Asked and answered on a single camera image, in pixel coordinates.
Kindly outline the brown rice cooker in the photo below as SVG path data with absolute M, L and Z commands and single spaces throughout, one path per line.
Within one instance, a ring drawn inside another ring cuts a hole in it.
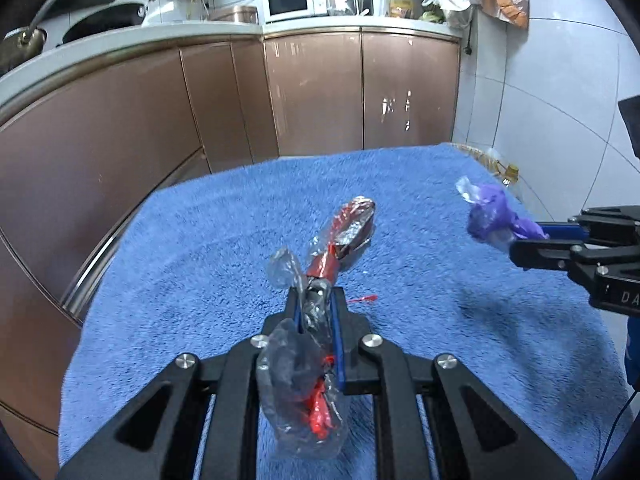
M 209 12 L 207 19 L 213 22 L 259 24 L 259 14 L 256 6 L 239 6 L 238 4 L 213 9 Z

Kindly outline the black wok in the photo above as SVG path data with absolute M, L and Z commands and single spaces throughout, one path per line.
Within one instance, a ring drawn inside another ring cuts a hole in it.
M 139 26 L 144 22 L 145 17 L 146 5 L 144 3 L 115 4 L 89 14 L 73 25 L 63 36 L 62 44 L 70 44 L 82 38 L 102 34 L 102 32 Z

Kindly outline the brown kitchen cabinets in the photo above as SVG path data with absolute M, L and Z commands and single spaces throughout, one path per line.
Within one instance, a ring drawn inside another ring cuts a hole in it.
M 63 376 L 149 195 L 281 155 L 448 141 L 460 44 L 315 32 L 183 46 L 97 70 L 1 122 L 1 426 L 21 471 L 58 470 Z

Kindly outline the beige lined trash bin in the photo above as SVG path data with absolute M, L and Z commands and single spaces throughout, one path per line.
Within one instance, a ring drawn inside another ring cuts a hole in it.
M 460 143 L 451 143 L 451 146 L 456 148 L 459 152 L 474 158 L 483 167 L 490 171 L 495 171 L 498 168 L 498 160 L 480 148 L 473 148 L 472 146 Z

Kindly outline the blue towel table cover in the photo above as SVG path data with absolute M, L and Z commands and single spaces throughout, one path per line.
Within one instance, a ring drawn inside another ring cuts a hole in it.
M 344 203 L 375 201 L 370 244 L 338 282 L 373 329 L 421 356 L 450 352 L 578 478 L 628 430 L 624 372 L 586 292 L 524 271 L 466 230 L 460 178 L 487 183 L 449 145 L 279 159 L 153 193 L 126 229 L 62 387 L 67 462 L 172 358 L 216 356 L 285 305 L 279 248 L 306 258 Z

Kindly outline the brass pan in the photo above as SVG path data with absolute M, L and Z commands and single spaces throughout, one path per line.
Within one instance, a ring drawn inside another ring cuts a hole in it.
M 47 33 L 39 28 L 49 10 L 58 0 L 46 0 L 26 27 L 14 29 L 1 41 L 1 75 L 35 58 L 43 50 Z

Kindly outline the purple wrapper knot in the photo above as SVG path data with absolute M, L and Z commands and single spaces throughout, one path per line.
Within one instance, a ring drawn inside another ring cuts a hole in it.
M 508 252 L 519 240 L 548 240 L 538 223 L 520 217 L 511 208 L 502 185 L 476 185 L 468 177 L 462 177 L 457 180 L 456 189 L 471 206 L 466 230 L 473 240 L 502 252 Z

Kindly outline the large cooking oil bottle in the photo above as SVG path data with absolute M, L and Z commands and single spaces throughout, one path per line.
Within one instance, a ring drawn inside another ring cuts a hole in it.
M 494 176 L 506 188 L 513 188 L 518 184 L 520 170 L 513 164 L 504 164 L 500 160 L 494 161 Z

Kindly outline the white microwave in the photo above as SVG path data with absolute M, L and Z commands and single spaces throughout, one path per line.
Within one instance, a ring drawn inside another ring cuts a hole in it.
M 267 24 L 326 15 L 326 0 L 265 0 Z

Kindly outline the white countertop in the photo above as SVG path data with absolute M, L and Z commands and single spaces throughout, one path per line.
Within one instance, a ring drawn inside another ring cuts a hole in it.
M 102 32 L 41 53 L 1 77 L 1 121 L 71 81 L 132 58 L 199 44 L 259 40 L 315 32 L 391 32 L 459 42 L 462 31 L 445 24 L 379 16 L 322 16 L 267 25 L 181 22 Z

